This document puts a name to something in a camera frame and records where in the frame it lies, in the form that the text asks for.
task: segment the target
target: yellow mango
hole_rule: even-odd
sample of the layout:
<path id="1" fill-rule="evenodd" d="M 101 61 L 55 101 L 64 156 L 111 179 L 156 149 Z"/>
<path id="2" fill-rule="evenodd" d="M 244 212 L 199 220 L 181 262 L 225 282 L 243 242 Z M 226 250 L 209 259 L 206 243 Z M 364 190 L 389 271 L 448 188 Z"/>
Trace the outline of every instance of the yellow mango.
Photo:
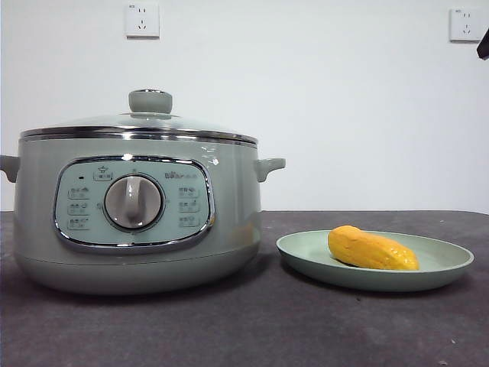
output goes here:
<path id="1" fill-rule="evenodd" d="M 360 268 L 418 270 L 416 255 L 393 239 L 341 226 L 328 235 L 329 251 L 346 264 Z"/>

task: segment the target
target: black object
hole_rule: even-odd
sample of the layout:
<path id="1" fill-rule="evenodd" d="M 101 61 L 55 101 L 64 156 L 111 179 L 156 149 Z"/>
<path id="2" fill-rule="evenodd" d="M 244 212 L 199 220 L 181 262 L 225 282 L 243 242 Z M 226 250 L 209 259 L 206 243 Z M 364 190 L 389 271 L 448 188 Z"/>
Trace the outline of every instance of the black object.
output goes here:
<path id="1" fill-rule="evenodd" d="M 477 47 L 477 53 L 482 60 L 489 59 L 489 29 Z"/>

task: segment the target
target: plate rim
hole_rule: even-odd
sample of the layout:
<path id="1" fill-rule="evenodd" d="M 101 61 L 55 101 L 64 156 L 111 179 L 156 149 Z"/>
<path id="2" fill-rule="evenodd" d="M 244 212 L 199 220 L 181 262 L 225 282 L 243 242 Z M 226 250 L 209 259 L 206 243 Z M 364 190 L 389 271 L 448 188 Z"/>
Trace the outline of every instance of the plate rim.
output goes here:
<path id="1" fill-rule="evenodd" d="M 350 266 L 347 266 L 347 265 L 324 264 L 322 262 L 314 261 L 314 260 L 311 260 L 309 258 L 304 258 L 302 256 L 297 256 L 297 255 L 290 254 L 288 251 L 286 251 L 282 247 L 280 247 L 280 242 L 282 240 L 284 240 L 286 237 L 291 237 L 291 236 L 294 236 L 294 235 L 300 235 L 300 234 L 303 234 L 303 233 L 331 232 L 331 231 L 332 231 L 332 229 L 314 229 L 312 231 L 301 231 L 301 232 L 289 233 L 287 235 L 283 235 L 282 237 L 280 237 L 277 240 L 277 242 L 276 242 L 276 246 L 277 246 L 279 252 L 281 252 L 281 253 L 284 253 L 286 255 L 292 256 L 294 258 L 298 258 L 298 259 L 300 259 L 302 261 L 312 262 L 313 264 L 318 264 L 318 265 L 325 266 L 325 267 L 333 267 L 333 268 L 337 268 L 337 269 L 351 270 L 351 271 L 360 271 L 360 272 L 363 272 L 364 271 L 364 272 L 385 273 L 385 274 L 432 274 L 432 273 L 439 273 L 439 272 L 444 272 L 444 271 L 452 271 L 452 270 L 456 270 L 456 269 L 460 269 L 460 268 L 466 268 L 466 267 L 468 267 L 474 261 L 474 254 L 470 250 L 466 249 L 465 247 L 461 247 L 460 245 L 456 245 L 455 243 L 447 242 L 447 241 L 444 241 L 442 239 L 432 239 L 430 237 L 425 237 L 423 235 L 411 235 L 409 233 L 387 232 L 387 231 L 364 230 L 363 232 L 369 232 L 369 233 L 387 233 L 387 234 L 392 234 L 392 235 L 406 235 L 406 236 L 410 236 L 410 237 L 417 237 L 419 239 L 428 239 L 428 240 L 431 240 L 431 241 L 434 240 L 434 241 L 444 242 L 444 243 L 446 243 L 446 244 L 448 244 L 450 246 L 453 246 L 453 247 L 456 247 L 456 248 L 460 248 L 462 251 L 468 253 L 469 259 L 467 261 L 463 262 L 462 264 L 455 265 L 455 266 L 452 266 L 452 267 L 449 267 L 449 268 L 439 269 L 439 270 L 372 269 L 372 268 L 350 267 Z"/>

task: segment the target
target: glass lid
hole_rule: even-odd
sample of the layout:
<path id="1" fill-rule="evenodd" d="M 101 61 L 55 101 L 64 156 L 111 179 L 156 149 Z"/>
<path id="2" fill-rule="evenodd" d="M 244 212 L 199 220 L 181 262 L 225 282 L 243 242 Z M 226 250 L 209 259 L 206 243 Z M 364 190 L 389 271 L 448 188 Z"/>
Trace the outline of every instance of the glass lid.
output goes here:
<path id="1" fill-rule="evenodd" d="M 156 89 L 141 89 L 129 93 L 131 111 L 121 115 L 106 115 L 78 119 L 46 128 L 27 130 L 21 138 L 105 138 L 110 134 L 179 135 L 214 138 L 257 144 L 257 139 L 218 125 L 171 115 L 173 98 Z"/>

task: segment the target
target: pot body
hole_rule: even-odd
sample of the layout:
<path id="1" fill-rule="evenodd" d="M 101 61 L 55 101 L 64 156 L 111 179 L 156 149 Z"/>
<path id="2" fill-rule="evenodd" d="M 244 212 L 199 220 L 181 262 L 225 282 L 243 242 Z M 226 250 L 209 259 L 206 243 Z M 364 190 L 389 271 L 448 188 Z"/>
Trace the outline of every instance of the pot body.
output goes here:
<path id="1" fill-rule="evenodd" d="M 204 167 L 213 195 L 212 226 L 193 243 L 154 247 L 154 251 L 149 245 L 144 253 L 78 248 L 56 224 L 60 175 L 81 158 L 124 156 L 188 160 Z M 169 291 L 230 274 L 257 253 L 261 209 L 256 145 L 237 141 L 32 139 L 20 141 L 19 158 L 15 257 L 27 274 L 48 287 L 85 294 Z M 104 226 L 113 225 L 105 217 L 99 222 L 103 220 L 107 220 Z"/>

